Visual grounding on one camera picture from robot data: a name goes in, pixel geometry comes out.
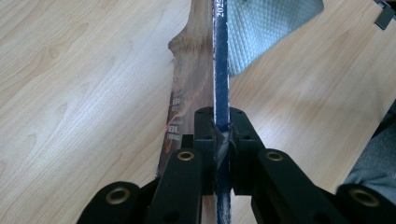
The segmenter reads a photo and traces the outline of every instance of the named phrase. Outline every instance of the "black plastic part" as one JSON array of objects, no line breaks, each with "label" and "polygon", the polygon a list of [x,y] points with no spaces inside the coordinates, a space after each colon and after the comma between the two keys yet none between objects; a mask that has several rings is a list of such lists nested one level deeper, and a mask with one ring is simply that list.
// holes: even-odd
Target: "black plastic part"
[{"label": "black plastic part", "polygon": [[172,153],[145,223],[200,223],[201,160],[201,154],[193,149]]},{"label": "black plastic part", "polygon": [[[268,206],[272,204],[280,222],[347,223],[288,154],[267,149],[260,151],[258,158],[257,187],[253,199]],[[262,210],[253,212],[257,217]]]},{"label": "black plastic part", "polygon": [[336,198],[351,223],[396,223],[396,207],[372,189],[347,184],[338,188]]},{"label": "black plastic part", "polygon": [[[117,200],[109,200],[109,193],[114,192],[113,197],[125,197],[125,201],[118,203]],[[115,182],[102,188],[82,212],[78,224],[85,223],[132,223],[141,219],[140,206],[137,203],[139,187],[127,182]]]},{"label": "black plastic part", "polygon": [[254,168],[257,153],[265,146],[257,135],[245,112],[231,108],[230,111],[231,179],[235,195],[251,195],[254,187]]},{"label": "black plastic part", "polygon": [[388,4],[384,4],[384,11],[382,11],[381,15],[379,15],[378,19],[375,22],[382,30],[387,29],[390,21],[395,16],[395,10],[393,10]]},{"label": "black plastic part", "polygon": [[183,134],[181,137],[181,148],[194,148],[194,135]]},{"label": "black plastic part", "polygon": [[204,107],[194,116],[194,149],[202,155],[203,195],[212,195],[216,188],[216,148],[222,143],[219,131],[213,123],[213,107]]}]

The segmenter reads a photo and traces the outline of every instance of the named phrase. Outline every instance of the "wood grain surface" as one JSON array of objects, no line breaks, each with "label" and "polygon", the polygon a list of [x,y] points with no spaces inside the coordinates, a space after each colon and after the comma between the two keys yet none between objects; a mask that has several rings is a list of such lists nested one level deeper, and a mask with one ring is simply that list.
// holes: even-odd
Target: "wood grain surface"
[{"label": "wood grain surface", "polygon": [[[335,191],[396,97],[396,25],[325,10],[232,79],[267,147]],[[75,223],[103,186],[155,176],[191,0],[0,2],[0,223]],[[254,223],[248,198],[233,222]]]}]

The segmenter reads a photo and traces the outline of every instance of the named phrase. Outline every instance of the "black bracket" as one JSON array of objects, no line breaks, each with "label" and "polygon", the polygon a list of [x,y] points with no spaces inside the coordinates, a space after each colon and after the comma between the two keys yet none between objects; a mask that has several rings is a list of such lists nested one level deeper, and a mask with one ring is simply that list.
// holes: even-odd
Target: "black bracket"
[{"label": "black bracket", "polygon": [[[396,223],[396,206],[372,189],[343,185],[335,195],[316,187],[292,158],[265,148],[247,115],[230,110],[230,179],[251,196],[258,223]],[[195,135],[184,135],[161,178],[143,188],[116,182],[82,212],[84,223],[200,223],[202,196],[219,192],[216,150],[222,142],[213,108],[195,112]]]},{"label": "black bracket", "polygon": [[377,25],[380,29],[385,30],[392,19],[396,20],[396,12],[393,9],[394,4],[388,3],[386,1],[375,1],[380,7],[384,8],[381,15],[379,15],[378,19],[376,20],[375,25]]}]

